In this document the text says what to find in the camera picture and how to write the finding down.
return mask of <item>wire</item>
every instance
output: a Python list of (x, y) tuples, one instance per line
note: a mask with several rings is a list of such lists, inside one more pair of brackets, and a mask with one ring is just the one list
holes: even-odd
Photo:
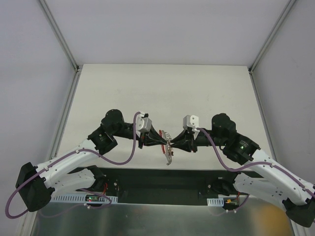
[[(162, 130), (159, 130), (158, 133), (163, 138)], [(163, 154), (165, 154), (165, 147), (164, 147), (164, 145), (161, 145), (161, 147), (162, 147)]]
[(105, 183), (105, 185), (104, 185), (104, 191), (102, 192), (103, 195), (106, 193), (107, 187), (108, 187), (108, 185), (107, 185), (107, 183)]
[[(255, 163), (250, 163), (248, 165), (245, 165), (243, 167), (240, 167), (240, 168), (237, 168), (237, 169), (233, 169), (233, 168), (229, 168), (228, 166), (225, 165), (225, 163), (223, 162), (219, 152), (218, 152), (218, 149), (215, 145), (215, 143), (213, 142), (212, 138), (210, 137), (210, 135), (203, 129), (203, 128), (197, 128), (198, 130), (200, 130), (202, 133), (205, 134), (205, 136), (208, 138), (209, 142), (211, 143), (212, 145), (212, 148), (213, 150), (215, 151), (216, 155), (217, 155), (217, 158), (219, 160), (219, 162), (221, 163), (221, 165), (228, 171), (231, 171), (231, 172), (238, 172), (238, 171), (242, 171), (246, 168), (249, 168), (251, 166), (256, 166), (256, 165), (268, 165), (268, 166), (271, 166), (272, 163), (270, 162), (263, 162), (263, 161), (258, 161), (258, 162), (255, 162)], [(310, 194), (313, 198), (315, 198), (315, 194), (312, 193), (309, 189), (307, 189), (305, 187), (304, 184), (302, 184), (297, 178), (295, 178), (292, 174), (290, 174), (288, 171), (286, 171), (285, 169), (281, 168), (280, 166), (277, 166), (277, 165), (273, 165), (273, 168), (276, 168), (278, 169), (279, 171), (281, 171), (282, 173), (286, 174), (290, 179), (292, 179), (294, 182), (296, 182), (303, 190), (305, 190), (308, 194)]]
[(242, 204), (240, 204), (240, 206), (238, 208), (234, 209), (234, 210), (228, 210), (228, 211), (224, 211), (224, 212), (219, 213), (219, 214), (211, 214), (211, 215), (213, 215), (213, 216), (221, 216), (221, 215), (224, 215), (225, 213), (231, 213), (231, 212), (236, 213), (239, 209), (241, 209), (245, 205), (245, 203), (248, 201), (249, 197), (250, 197), (250, 195), (248, 194), (246, 196), (245, 200), (242, 202)]
[[(111, 163), (111, 164), (114, 164), (114, 165), (125, 165), (127, 164), (128, 162), (130, 162), (133, 158), (133, 155), (134, 155), (134, 152), (135, 152), (135, 149), (136, 149), (136, 119), (137, 119), (137, 116), (140, 114), (140, 112), (137, 112), (136, 114), (134, 114), (133, 116), (133, 144), (132, 144), (132, 151), (131, 151), (131, 154), (130, 154), (130, 157), (124, 161), (124, 162), (115, 162), (115, 161), (112, 161), (110, 159), (107, 159), (105, 156), (102, 156), (101, 154), (99, 154), (98, 152), (96, 151), (93, 151), (93, 150), (90, 150), (90, 149), (80, 149), (78, 150), (79, 152), (82, 152), (82, 151), (87, 151), (87, 152), (91, 152), (97, 156), (99, 156), (100, 158), (102, 158), (103, 160)], [(72, 156), (73, 154), (77, 153), (76, 151), (72, 151), (66, 155), (64, 155), (63, 157), (59, 158), (58, 160), (52, 162), (51, 164), (49, 164), (47, 167), (48, 168), (51, 168), (53, 167), (54, 165), (56, 165), (57, 163), (61, 162), (62, 160), (66, 159), (67, 157), (69, 156)], [(37, 172), (35, 175), (33, 175), (32, 177), (30, 177), (29, 179), (27, 179), (25, 182), (23, 182), (20, 186), (18, 186), (14, 192), (11, 194), (11, 196), (9, 197), (8, 201), (6, 202), (6, 205), (5, 205), (5, 215), (7, 218), (9, 219), (17, 219), (19, 217), (21, 217), (22, 215), (26, 214), (29, 210), (26, 209), (25, 211), (23, 211), (22, 213), (18, 214), (18, 215), (11, 215), (9, 213), (9, 207), (10, 207), (10, 204), (12, 202), (12, 199), (14, 198), (14, 196), (25, 186), (27, 185), (29, 182), (31, 182), (33, 179), (35, 179), (36, 177), (38, 177), (40, 174), (42, 174), (44, 171), (46, 171), (45, 169), (42, 169), (41, 171)]]
[[(106, 208), (106, 207), (108, 207), (109, 205), (112, 204), (112, 200), (111, 200), (109, 197), (107, 197), (106, 195), (104, 195), (104, 194), (99, 194), (99, 193), (91, 192), (91, 191), (89, 191), (89, 190), (87, 190), (87, 189), (84, 189), (84, 188), (81, 188), (80, 190), (81, 190), (81, 191), (84, 191), (84, 192), (87, 192), (87, 193), (90, 193), (90, 194), (93, 194), (93, 195), (98, 195), (99, 197), (103, 197), (103, 198), (105, 198), (105, 199), (107, 199), (107, 200), (109, 201), (109, 203), (107, 203), (107, 204), (102, 204), (101, 206), (89, 206), (89, 208), (91, 208), (91, 209), (103, 209), (103, 208)], [(43, 218), (54, 218), (54, 217), (60, 216), (60, 215), (62, 215), (62, 214), (68, 213), (68, 212), (71, 211), (72, 209), (77, 208), (77, 207), (79, 207), (79, 206), (85, 206), (85, 204), (82, 204), (82, 203), (76, 204), (76, 205), (74, 205), (74, 206), (72, 206), (72, 207), (70, 207), (70, 208), (68, 208), (68, 209), (66, 209), (66, 210), (64, 210), (64, 211), (62, 211), (62, 212), (60, 212), (60, 213), (58, 213), (58, 214), (55, 214), (55, 215), (44, 215), (41, 211), (39, 211), (39, 215), (40, 215), (41, 217), (43, 217)]]

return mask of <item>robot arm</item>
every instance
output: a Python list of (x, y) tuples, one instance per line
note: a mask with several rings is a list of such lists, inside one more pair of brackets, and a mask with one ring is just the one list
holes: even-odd
[[(269, 157), (254, 141), (237, 133), (236, 124), (226, 114), (213, 117), (212, 130), (199, 128), (198, 121), (196, 116), (185, 117), (184, 131), (171, 141), (171, 146), (193, 152), (200, 146), (214, 146), (221, 164), (228, 171), (237, 173), (230, 186), (238, 192), (254, 195), (280, 207), (291, 220), (304, 227), (311, 226), (315, 219), (315, 187), (312, 183), (294, 175)], [(215, 146), (219, 146), (227, 158), (243, 167), (228, 168)], [(264, 179), (250, 178), (241, 173), (245, 168), (255, 171)], [(218, 187), (220, 184), (224, 185), (226, 182), (217, 180), (216, 184), (211, 185), (211, 189), (219, 194), (229, 195), (228, 192), (221, 192), (224, 187)]]
[[(123, 163), (103, 156), (117, 145), (114, 136), (134, 139), (132, 154)], [(102, 119), (100, 127), (73, 150), (37, 166), (33, 166), (30, 162), (25, 164), (20, 170), (16, 188), (28, 211), (43, 208), (52, 197), (65, 192), (90, 187), (99, 189), (105, 184), (106, 178), (97, 166), (84, 168), (77, 173), (69, 173), (97, 158), (116, 165), (126, 164), (133, 156), (136, 140), (139, 141), (140, 148), (144, 145), (166, 144), (166, 140), (154, 130), (148, 114), (138, 112), (134, 116), (133, 123), (125, 123), (119, 110), (110, 110)]]

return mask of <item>red cable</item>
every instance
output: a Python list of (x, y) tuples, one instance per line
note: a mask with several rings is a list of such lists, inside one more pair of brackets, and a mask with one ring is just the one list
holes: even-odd
[[(158, 133), (159, 133), (159, 135), (163, 138), (163, 136), (162, 136), (162, 131), (159, 130)], [(162, 152), (163, 152), (163, 154), (165, 154), (165, 147), (164, 147), (164, 145), (161, 145), (161, 147), (162, 147)]]

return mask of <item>purple cable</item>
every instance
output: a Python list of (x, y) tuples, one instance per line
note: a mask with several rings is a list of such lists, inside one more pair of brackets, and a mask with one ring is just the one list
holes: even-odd
[[(98, 196), (103, 197), (103, 198), (105, 198), (105, 199), (107, 199), (109, 201), (109, 203), (101, 205), (101, 206), (90, 206), (91, 209), (103, 209), (103, 208), (109, 207), (112, 204), (112, 200), (109, 197), (107, 197), (106, 195), (95, 193), (95, 192), (91, 192), (91, 191), (89, 191), (87, 189), (84, 189), (84, 188), (81, 188), (80, 190), (84, 191), (84, 192), (87, 192), (87, 193), (90, 193), (90, 194), (98, 195)], [(70, 208), (68, 208), (68, 209), (66, 209), (66, 210), (64, 210), (64, 211), (62, 211), (62, 212), (60, 212), (58, 214), (55, 214), (55, 215), (43, 215), (43, 213), (41, 211), (39, 211), (39, 215), (41, 217), (43, 217), (43, 218), (48, 218), (48, 219), (49, 218), (55, 218), (55, 217), (60, 216), (62, 214), (68, 213), (72, 209), (77, 208), (79, 206), (84, 206), (84, 204), (82, 204), (82, 203), (76, 204), (76, 205), (74, 205), (74, 206), (72, 206), (72, 207), (70, 207)]]
[(239, 206), (238, 208), (236, 208), (235, 210), (224, 211), (224, 212), (222, 212), (222, 213), (220, 213), (220, 214), (211, 214), (211, 215), (213, 215), (213, 216), (221, 216), (221, 215), (224, 215), (225, 213), (231, 213), (231, 212), (234, 212), (234, 211), (238, 211), (238, 210), (241, 209), (241, 208), (244, 206), (244, 204), (248, 201), (249, 197), (250, 197), (250, 196), (247, 195), (246, 198), (245, 198), (245, 200), (242, 202), (242, 204), (240, 204), (240, 206)]
[[(139, 115), (140, 114), (140, 112), (137, 112), (136, 114), (134, 114), (134, 116), (133, 116), (133, 145), (132, 145), (132, 151), (131, 151), (131, 155), (130, 155), (130, 157), (126, 160), (126, 161), (124, 161), (124, 162), (115, 162), (115, 161), (112, 161), (112, 160), (110, 160), (110, 159), (107, 159), (106, 157), (104, 157), (104, 156), (102, 156), (102, 155), (100, 155), (99, 153), (97, 153), (96, 151), (93, 151), (93, 150), (90, 150), (90, 149), (80, 149), (79, 150), (79, 152), (80, 151), (87, 151), (87, 152), (91, 152), (91, 153), (93, 153), (93, 154), (95, 154), (95, 155), (97, 155), (97, 156), (99, 156), (99, 157), (101, 157), (102, 159), (104, 159), (105, 161), (107, 161), (107, 162), (109, 162), (109, 163), (111, 163), (111, 164), (114, 164), (114, 165), (125, 165), (125, 164), (127, 164), (128, 162), (130, 162), (131, 161), (131, 159), (133, 158), (133, 155), (134, 155), (134, 152), (135, 152), (135, 149), (136, 149), (136, 119), (137, 119), (137, 115)], [(71, 155), (73, 155), (73, 154), (75, 154), (76, 153), (76, 151), (72, 151), (72, 152), (70, 152), (70, 153), (68, 153), (67, 155), (65, 155), (65, 156), (63, 156), (63, 157), (61, 157), (61, 158), (59, 158), (58, 160), (56, 160), (56, 161), (54, 161), (53, 163), (51, 163), (51, 164), (49, 164), (48, 165), (48, 168), (51, 168), (51, 167), (53, 167), (55, 164), (57, 164), (58, 162), (61, 162), (62, 160), (64, 160), (64, 159), (66, 159), (67, 157), (69, 157), (69, 156), (71, 156)], [(12, 202), (12, 199), (14, 198), (14, 196), (25, 186), (25, 185), (27, 185), (29, 182), (31, 182), (33, 179), (35, 179), (37, 176), (39, 176), (40, 174), (42, 174), (44, 171), (46, 171), (45, 169), (42, 169), (41, 171), (39, 171), (38, 173), (36, 173), (35, 175), (33, 175), (32, 177), (30, 177), (28, 180), (26, 180), (25, 182), (23, 182), (19, 187), (17, 187), (15, 190), (14, 190), (14, 192), (11, 194), (11, 196), (9, 197), (9, 199), (8, 199), (8, 201), (6, 202), (6, 205), (5, 205), (5, 215), (6, 215), (6, 217), (8, 217), (9, 219), (16, 219), (16, 218), (19, 218), (19, 217), (21, 217), (22, 215), (24, 215), (24, 214), (26, 214), (29, 210), (25, 210), (25, 211), (23, 211), (21, 214), (18, 214), (18, 215), (10, 215), (10, 213), (9, 213), (9, 206), (10, 206), (10, 204), (11, 204), (11, 202)]]
[[(222, 161), (222, 158), (221, 158), (221, 156), (220, 156), (220, 154), (218, 152), (218, 149), (217, 149), (215, 143), (213, 142), (212, 138), (210, 137), (210, 135), (203, 128), (197, 128), (197, 129), (200, 130), (202, 133), (204, 133), (205, 136), (208, 138), (209, 142), (212, 145), (213, 150), (215, 151), (215, 153), (217, 155), (217, 158), (218, 158), (219, 162), (228, 171), (238, 172), (238, 171), (242, 171), (242, 170), (244, 170), (244, 169), (246, 169), (248, 167), (251, 167), (251, 166), (256, 166), (256, 165), (268, 165), (268, 166), (271, 166), (272, 165), (272, 163), (270, 163), (270, 162), (258, 161), (258, 162), (255, 162), (255, 163), (250, 163), (248, 165), (245, 165), (245, 166), (243, 166), (241, 168), (237, 168), (237, 169), (229, 168)], [(301, 188), (305, 189), (305, 191), (307, 193), (309, 193), (313, 198), (315, 198), (315, 194), (312, 193), (309, 189), (305, 188), (305, 185), (303, 185), (297, 178), (295, 178), (293, 175), (291, 175), (288, 171), (286, 171), (285, 169), (283, 169), (283, 168), (281, 168), (280, 166), (277, 166), (277, 165), (274, 165), (273, 167), (278, 169), (279, 171), (283, 172), (284, 174), (286, 174), (290, 179), (292, 179), (294, 182), (296, 182)]]

